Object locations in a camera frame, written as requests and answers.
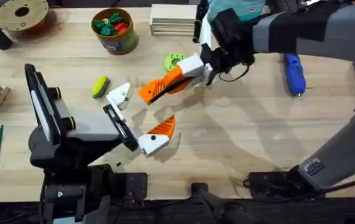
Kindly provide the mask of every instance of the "green ring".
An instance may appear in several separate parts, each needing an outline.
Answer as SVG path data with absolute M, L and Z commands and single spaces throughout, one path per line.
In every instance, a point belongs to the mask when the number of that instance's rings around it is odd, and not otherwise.
M 164 61 L 164 66 L 165 66 L 165 70 L 167 72 L 170 72 L 175 65 L 172 64 L 172 61 L 174 60 L 183 60 L 184 59 L 184 55 L 183 54 L 170 54 L 165 58 Z

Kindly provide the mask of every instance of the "yellow sponge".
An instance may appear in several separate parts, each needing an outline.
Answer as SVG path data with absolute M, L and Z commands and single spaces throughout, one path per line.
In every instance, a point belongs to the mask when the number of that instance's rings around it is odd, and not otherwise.
M 107 91 L 108 84 L 110 84 L 110 80 L 106 76 L 100 77 L 92 90 L 92 96 L 94 98 L 100 98 Z

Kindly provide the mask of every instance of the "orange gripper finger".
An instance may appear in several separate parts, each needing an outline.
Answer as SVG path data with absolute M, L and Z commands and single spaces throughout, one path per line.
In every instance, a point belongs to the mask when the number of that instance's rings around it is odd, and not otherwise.
M 181 68 L 179 66 L 176 66 L 174 69 L 168 72 L 163 79 L 153 80 L 144 87 L 142 87 L 142 89 L 139 90 L 139 94 L 144 99 L 144 101 L 148 105 L 150 105 L 152 103 L 151 100 L 161 91 L 163 91 L 167 86 L 172 85 L 173 83 L 181 81 L 185 78 L 187 77 L 183 76 Z M 190 80 L 184 82 L 182 85 L 176 87 L 174 90 L 171 90 L 168 93 L 173 94 L 182 91 L 188 86 L 189 83 Z
M 170 139 L 175 130 L 175 115 L 170 116 L 168 119 L 163 121 L 161 124 L 157 125 L 148 134 L 163 134 L 167 135 Z

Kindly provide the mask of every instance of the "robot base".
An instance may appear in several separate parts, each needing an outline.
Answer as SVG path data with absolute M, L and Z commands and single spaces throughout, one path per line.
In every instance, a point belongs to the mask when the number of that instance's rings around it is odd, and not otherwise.
M 287 174 L 288 172 L 251 172 L 243 185 L 250 190 L 254 199 L 294 198 L 315 191 L 310 186 L 301 184 L 299 187 L 296 182 L 287 181 Z

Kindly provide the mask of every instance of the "wooden tabletop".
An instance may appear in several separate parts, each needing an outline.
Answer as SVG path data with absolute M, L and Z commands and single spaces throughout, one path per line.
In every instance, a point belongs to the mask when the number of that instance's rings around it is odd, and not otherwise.
M 58 9 L 64 16 L 68 12 L 67 21 L 49 35 L 0 50 L 0 85 L 12 88 L 0 110 L 4 124 L 0 202 L 38 200 L 43 178 L 29 162 L 27 142 L 36 119 L 25 63 L 35 65 L 48 86 L 60 87 L 66 104 L 74 109 L 102 113 L 107 101 L 91 96 L 101 75 L 110 78 L 112 88 L 130 82 L 135 93 L 123 114 L 137 135 L 176 115 L 169 146 L 155 156 L 146 158 L 120 146 L 96 161 L 109 163 L 117 172 L 146 172 L 148 198 L 186 198 L 192 182 L 208 183 L 220 197 L 249 198 L 241 185 L 249 172 L 288 170 L 354 115 L 355 74 L 349 62 L 301 57 L 309 89 L 300 100 L 287 94 L 277 54 L 256 55 L 248 75 L 236 82 L 217 78 L 212 88 L 166 95 L 147 106 L 138 90 L 165 74 L 165 56 L 191 55 L 198 46 L 190 37 L 151 36 L 149 8 L 128 8 L 140 42 L 128 55 L 112 56 L 90 28 L 90 19 L 99 10 Z M 235 67 L 232 74 L 243 70 Z M 330 196 L 355 197 L 355 187 Z

